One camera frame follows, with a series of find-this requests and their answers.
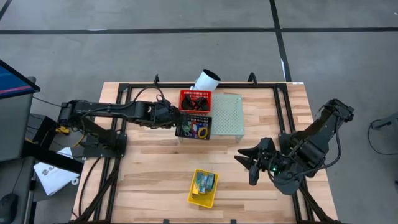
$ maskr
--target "table leg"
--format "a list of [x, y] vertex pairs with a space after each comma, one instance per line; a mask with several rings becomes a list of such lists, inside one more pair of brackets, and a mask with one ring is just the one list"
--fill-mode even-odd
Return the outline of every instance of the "table leg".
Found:
[[239, 143], [242, 140], [242, 138], [243, 138], [243, 135], [242, 136], [235, 136], [236, 143]]

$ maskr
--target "monitor screen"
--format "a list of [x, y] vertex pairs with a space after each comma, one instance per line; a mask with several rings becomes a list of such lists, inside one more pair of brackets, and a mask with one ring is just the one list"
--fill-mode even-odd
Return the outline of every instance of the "monitor screen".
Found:
[[0, 63], [0, 98], [37, 91], [37, 86], [6, 64]]

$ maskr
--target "red plastic basket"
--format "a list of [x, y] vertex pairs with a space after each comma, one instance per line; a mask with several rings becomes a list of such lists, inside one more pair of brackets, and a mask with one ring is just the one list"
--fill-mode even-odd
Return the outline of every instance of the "red plastic basket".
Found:
[[[183, 110], [182, 109], [182, 101], [185, 98], [185, 95], [188, 94], [192, 101], [195, 101], [197, 98], [206, 98], [209, 105], [208, 111], [200, 111], [200, 110]], [[181, 90], [180, 91], [180, 111], [187, 112], [190, 114], [208, 114], [211, 111], [211, 91], [208, 90]]]

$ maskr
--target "gray floor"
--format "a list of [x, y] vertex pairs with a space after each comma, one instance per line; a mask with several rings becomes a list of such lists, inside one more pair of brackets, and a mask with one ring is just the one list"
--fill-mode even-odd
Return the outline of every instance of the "gray floor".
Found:
[[[282, 27], [398, 27], [394, 0], [276, 0]], [[0, 30], [272, 27], [260, 0], [13, 0]], [[368, 145], [369, 122], [398, 111], [398, 33], [283, 34], [293, 81], [305, 82], [315, 114], [330, 98], [356, 109], [340, 130], [343, 156], [328, 170], [339, 219], [397, 223], [398, 156]], [[283, 81], [275, 34], [0, 35], [1, 58], [42, 87], [38, 97], [60, 103], [96, 101], [104, 81], [194, 80], [203, 68], [224, 80]], [[56, 119], [58, 108], [34, 101], [32, 112]], [[398, 152], [387, 127], [374, 131], [377, 149]], [[64, 145], [78, 136], [58, 137]], [[336, 156], [331, 142], [329, 160]], [[65, 222], [76, 187], [38, 203], [35, 223]]]

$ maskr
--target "black wire basket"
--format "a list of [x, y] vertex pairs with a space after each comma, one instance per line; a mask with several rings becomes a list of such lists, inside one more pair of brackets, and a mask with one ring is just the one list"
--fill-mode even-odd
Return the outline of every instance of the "black wire basket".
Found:
[[185, 121], [175, 128], [178, 137], [209, 140], [211, 135], [211, 117], [188, 114]]

